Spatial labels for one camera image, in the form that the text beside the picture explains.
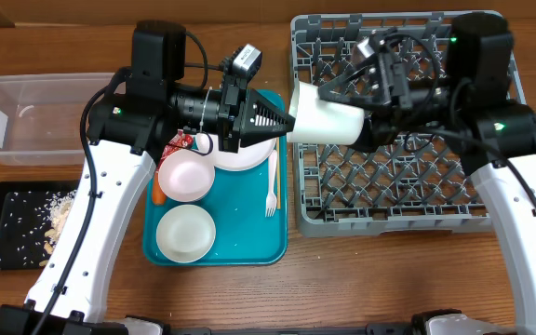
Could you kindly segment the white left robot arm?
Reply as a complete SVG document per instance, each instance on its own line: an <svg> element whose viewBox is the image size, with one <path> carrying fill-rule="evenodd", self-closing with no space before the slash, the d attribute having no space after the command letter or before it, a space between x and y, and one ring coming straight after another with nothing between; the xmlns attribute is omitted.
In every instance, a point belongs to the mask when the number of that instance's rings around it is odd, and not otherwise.
<svg viewBox="0 0 536 335"><path fill-rule="evenodd" d="M294 118L248 87L261 52L238 48L221 64L221 87L182 79L191 32L140 21L131 63L88 101L80 120L86 160L60 240L22 306L0 307L0 334L167 334L168 324L105 319L110 279L134 207L179 130L214 134L226 152L289 133Z"/></svg>

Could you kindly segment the light green bowl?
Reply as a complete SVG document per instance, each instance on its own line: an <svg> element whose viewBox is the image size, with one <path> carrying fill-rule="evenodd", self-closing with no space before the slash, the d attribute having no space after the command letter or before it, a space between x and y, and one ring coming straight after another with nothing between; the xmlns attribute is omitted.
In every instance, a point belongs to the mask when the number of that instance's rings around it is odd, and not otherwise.
<svg viewBox="0 0 536 335"><path fill-rule="evenodd" d="M170 261L191 263L202 259L216 239L216 225L203 208L180 205L169 210L160 220L155 241L160 252Z"/></svg>

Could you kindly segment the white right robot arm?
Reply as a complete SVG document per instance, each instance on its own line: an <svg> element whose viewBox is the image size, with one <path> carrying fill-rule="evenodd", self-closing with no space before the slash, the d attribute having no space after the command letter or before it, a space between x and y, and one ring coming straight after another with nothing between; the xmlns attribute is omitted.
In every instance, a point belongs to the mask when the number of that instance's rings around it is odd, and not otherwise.
<svg viewBox="0 0 536 335"><path fill-rule="evenodd" d="M481 11L455 17L446 58L431 60L428 79L410 80L404 67L400 49L412 39L396 28L371 33L318 97L364 111L353 149L428 134L459 156L500 242L515 330L536 334L536 113L508 96L514 47L508 22Z"/></svg>

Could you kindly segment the pink bowl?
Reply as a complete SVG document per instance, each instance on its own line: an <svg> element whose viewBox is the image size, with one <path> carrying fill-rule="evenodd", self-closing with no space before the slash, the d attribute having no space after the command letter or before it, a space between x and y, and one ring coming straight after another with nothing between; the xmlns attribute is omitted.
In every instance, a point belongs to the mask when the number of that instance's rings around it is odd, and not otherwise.
<svg viewBox="0 0 536 335"><path fill-rule="evenodd" d="M200 200L215 181L215 168L204 156L179 150L169 155L158 170L158 183L170 199L188 203Z"/></svg>

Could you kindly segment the white plastic cup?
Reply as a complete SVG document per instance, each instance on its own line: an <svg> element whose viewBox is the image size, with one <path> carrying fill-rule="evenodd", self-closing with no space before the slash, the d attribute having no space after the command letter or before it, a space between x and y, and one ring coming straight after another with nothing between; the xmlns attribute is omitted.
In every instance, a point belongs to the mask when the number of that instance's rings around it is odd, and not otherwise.
<svg viewBox="0 0 536 335"><path fill-rule="evenodd" d="M353 144L365 117L361 108L320 100L318 87L304 82L295 84L288 114L295 124L287 141L308 144Z"/></svg>

